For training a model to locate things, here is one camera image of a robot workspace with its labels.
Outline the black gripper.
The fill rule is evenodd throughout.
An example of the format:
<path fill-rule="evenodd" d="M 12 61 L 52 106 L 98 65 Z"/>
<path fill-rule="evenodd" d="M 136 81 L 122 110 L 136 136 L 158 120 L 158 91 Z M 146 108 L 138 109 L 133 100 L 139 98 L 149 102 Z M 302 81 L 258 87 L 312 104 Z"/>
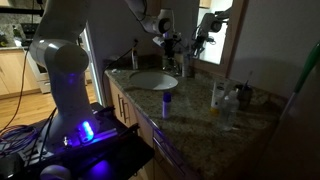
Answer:
<path fill-rule="evenodd" d="M 168 57 L 174 56 L 174 46 L 176 42 L 176 35 L 172 35 L 170 33 L 164 33 L 164 50 L 165 55 Z"/>

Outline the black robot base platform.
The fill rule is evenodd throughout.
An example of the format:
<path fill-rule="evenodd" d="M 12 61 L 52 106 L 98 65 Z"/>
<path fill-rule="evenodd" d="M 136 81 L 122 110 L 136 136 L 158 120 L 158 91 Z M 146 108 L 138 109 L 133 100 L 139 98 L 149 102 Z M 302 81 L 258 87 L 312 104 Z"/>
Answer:
<path fill-rule="evenodd" d="M 137 135 L 138 124 L 123 125 L 114 115 L 113 106 L 103 108 L 93 103 L 95 118 L 102 131 L 87 144 L 73 143 L 54 155 L 25 167 L 27 180 L 55 179 L 48 170 L 66 170 L 73 180 L 128 180 L 154 156 L 154 150 Z"/>

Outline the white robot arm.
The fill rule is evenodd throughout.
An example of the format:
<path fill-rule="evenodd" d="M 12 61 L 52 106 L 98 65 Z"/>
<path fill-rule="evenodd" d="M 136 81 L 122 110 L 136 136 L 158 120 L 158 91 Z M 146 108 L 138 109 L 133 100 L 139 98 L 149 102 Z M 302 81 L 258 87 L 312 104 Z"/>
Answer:
<path fill-rule="evenodd" d="M 99 130 L 84 83 L 87 53 L 76 44 L 87 23 L 91 0 L 47 0 L 43 17 L 30 45 L 30 54 L 49 75 L 51 94 L 58 109 L 42 133 L 52 150 L 64 137 L 87 143 Z"/>

